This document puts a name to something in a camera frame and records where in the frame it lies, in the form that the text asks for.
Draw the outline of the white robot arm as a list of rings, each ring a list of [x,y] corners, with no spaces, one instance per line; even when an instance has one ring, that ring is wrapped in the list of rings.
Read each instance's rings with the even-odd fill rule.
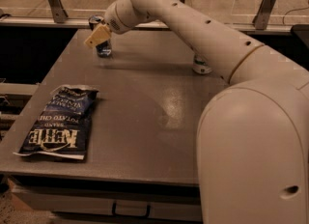
[[[197,130],[204,224],[309,224],[308,70],[180,0],[117,0],[85,43],[156,19],[229,85]]]

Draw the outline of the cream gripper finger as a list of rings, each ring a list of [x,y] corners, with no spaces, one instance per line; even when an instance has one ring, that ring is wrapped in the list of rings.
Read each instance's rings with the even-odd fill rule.
[[[90,36],[85,40],[85,44],[90,48],[94,48],[103,42],[107,42],[111,38],[111,30],[106,24],[98,24],[92,31]]]

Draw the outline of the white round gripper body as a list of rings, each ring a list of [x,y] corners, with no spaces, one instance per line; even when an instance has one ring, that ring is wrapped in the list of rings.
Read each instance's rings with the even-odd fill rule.
[[[123,34],[141,23],[151,22],[147,14],[138,12],[130,0],[116,0],[105,11],[104,22],[116,34]]]

